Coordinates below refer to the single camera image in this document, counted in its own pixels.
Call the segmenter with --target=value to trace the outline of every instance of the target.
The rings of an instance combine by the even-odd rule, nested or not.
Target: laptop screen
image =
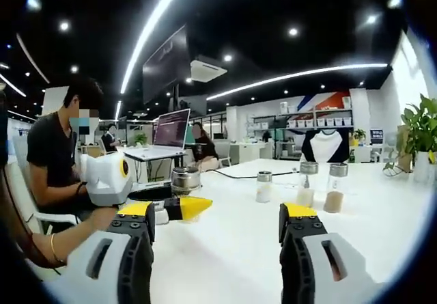
[[[183,148],[190,109],[161,115],[156,127],[154,145]]]

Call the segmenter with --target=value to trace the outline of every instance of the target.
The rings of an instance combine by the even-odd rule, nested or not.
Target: laptop
[[[190,109],[174,111],[158,117],[153,145],[127,149],[124,154],[140,161],[182,156],[185,154],[185,137]]]

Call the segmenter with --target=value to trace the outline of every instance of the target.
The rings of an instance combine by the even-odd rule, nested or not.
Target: gold bracelet
[[[55,260],[56,261],[58,261],[59,263],[62,263],[62,264],[64,264],[65,265],[65,262],[63,261],[63,260],[60,260],[57,256],[56,256],[56,254],[55,254],[55,248],[53,247],[53,237],[55,236],[55,234],[52,234],[52,236],[50,237],[50,245],[51,245],[51,247],[52,247],[52,253],[53,253],[53,256],[55,257]]]

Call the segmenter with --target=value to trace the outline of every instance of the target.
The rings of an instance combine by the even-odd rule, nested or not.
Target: black ceiling
[[[187,25],[191,55],[216,59],[228,73],[209,83],[185,84],[181,95],[216,94],[314,68],[390,63],[400,30],[405,27],[402,11],[388,9],[388,0],[174,0],[146,42],[128,89],[121,95],[130,56],[158,1],[41,0],[42,9],[30,12],[26,0],[20,0],[19,12],[0,30],[0,62],[10,67],[0,69],[0,73],[27,95],[23,98],[8,87],[11,110],[35,117],[41,112],[42,89],[53,86],[29,63],[17,33],[48,80],[68,73],[73,64],[79,66],[81,74],[95,78],[105,95],[100,117],[112,119],[118,100],[123,102],[120,116],[149,107],[146,118],[154,118],[167,110],[165,90],[154,100],[158,106],[142,103],[141,67],[182,25]],[[366,24],[370,14],[378,15],[373,25]],[[69,32],[58,30],[63,19],[70,21]],[[288,35],[291,27],[299,30],[298,36]],[[222,62],[226,53],[233,56],[229,63]],[[226,102],[245,105],[253,102],[251,97],[259,102],[337,91],[357,87],[362,80],[365,87],[378,89],[388,72],[361,70],[300,77],[211,100],[208,108],[223,111]]]

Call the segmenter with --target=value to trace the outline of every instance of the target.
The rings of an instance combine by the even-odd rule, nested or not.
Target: white robotic device
[[[132,189],[132,178],[124,155],[114,152],[98,158],[81,155],[81,180],[93,204],[123,204]]]

